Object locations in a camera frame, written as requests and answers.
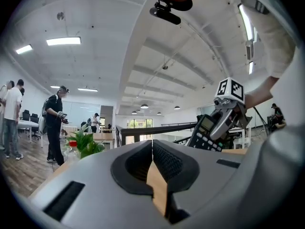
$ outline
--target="office chair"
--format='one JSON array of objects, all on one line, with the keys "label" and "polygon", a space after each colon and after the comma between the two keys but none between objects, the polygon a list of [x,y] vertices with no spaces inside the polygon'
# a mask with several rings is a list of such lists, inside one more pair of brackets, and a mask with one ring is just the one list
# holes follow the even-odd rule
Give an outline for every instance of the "office chair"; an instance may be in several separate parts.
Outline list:
[{"label": "office chair", "polygon": [[30,112],[25,109],[24,112],[22,113],[22,118],[21,119],[29,121],[30,120]]},{"label": "office chair", "polygon": [[[20,120],[30,121],[30,112],[25,109],[24,112],[22,113],[22,117],[20,118]],[[23,128],[23,129],[18,129],[18,131],[27,132],[27,131],[30,131],[30,129],[29,128]]]},{"label": "office chair", "polygon": [[[35,122],[35,123],[39,123],[39,118],[38,118],[38,115],[37,114],[32,114],[32,116],[30,117],[30,120],[32,122]],[[36,137],[38,140],[40,138],[40,135],[37,135],[36,133],[38,132],[39,128],[38,127],[32,127],[32,132],[34,134],[32,134],[32,137]]]}]

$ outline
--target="white sleeve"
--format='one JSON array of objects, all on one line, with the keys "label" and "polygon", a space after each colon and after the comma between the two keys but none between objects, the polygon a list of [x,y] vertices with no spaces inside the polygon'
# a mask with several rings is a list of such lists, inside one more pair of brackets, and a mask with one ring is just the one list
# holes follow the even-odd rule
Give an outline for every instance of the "white sleeve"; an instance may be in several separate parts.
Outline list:
[{"label": "white sleeve", "polygon": [[21,99],[22,99],[22,94],[18,94],[18,97],[17,97],[17,102],[20,104],[21,103]]},{"label": "white sleeve", "polygon": [[262,14],[246,6],[244,11],[264,44],[269,75],[280,78],[293,59],[294,41],[272,13]]},{"label": "white sleeve", "polygon": [[9,91],[7,91],[7,92],[6,92],[6,94],[5,94],[4,98],[3,98],[4,100],[6,100],[6,99],[7,99],[8,94],[9,94]]}]

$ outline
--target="black pants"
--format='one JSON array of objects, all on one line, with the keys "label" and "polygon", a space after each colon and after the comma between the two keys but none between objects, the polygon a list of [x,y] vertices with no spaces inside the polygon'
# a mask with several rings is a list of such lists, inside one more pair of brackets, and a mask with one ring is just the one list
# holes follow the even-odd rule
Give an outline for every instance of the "black pants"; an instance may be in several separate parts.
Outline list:
[{"label": "black pants", "polygon": [[93,133],[96,133],[96,130],[97,130],[96,126],[91,126],[91,130]]},{"label": "black pants", "polygon": [[57,161],[57,164],[61,166],[63,161],[63,156],[61,154],[61,143],[59,140],[59,133],[60,133],[61,127],[48,127],[48,140],[49,140],[49,151],[48,151],[48,159],[55,158]]}]

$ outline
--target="jeans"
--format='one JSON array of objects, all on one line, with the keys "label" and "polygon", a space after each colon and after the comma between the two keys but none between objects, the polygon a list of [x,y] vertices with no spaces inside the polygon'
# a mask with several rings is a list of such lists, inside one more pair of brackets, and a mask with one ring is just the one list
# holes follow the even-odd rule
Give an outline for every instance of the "jeans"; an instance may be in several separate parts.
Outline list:
[{"label": "jeans", "polygon": [[4,146],[3,129],[4,129],[4,117],[3,114],[0,114],[0,146]]},{"label": "jeans", "polygon": [[56,126],[48,127],[47,135],[49,140],[49,150],[48,150],[48,159],[55,158],[57,164],[61,166],[63,161],[63,156],[61,154],[61,143],[59,140],[59,133],[61,127],[57,128]]},{"label": "jeans", "polygon": [[17,124],[14,120],[4,119],[4,147],[5,155],[10,155],[10,139],[13,141],[12,153],[16,157],[20,157],[21,154],[18,152],[18,131]]}]

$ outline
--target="calculator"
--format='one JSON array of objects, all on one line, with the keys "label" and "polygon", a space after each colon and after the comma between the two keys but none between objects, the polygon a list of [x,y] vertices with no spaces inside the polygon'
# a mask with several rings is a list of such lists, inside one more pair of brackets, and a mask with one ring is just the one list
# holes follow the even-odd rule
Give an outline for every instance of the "calculator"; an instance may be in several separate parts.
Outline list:
[{"label": "calculator", "polygon": [[204,114],[195,127],[188,146],[214,152],[221,152],[223,149],[224,140],[219,138],[216,141],[213,141],[209,137],[209,133],[212,131],[215,125],[216,121],[209,115]]}]

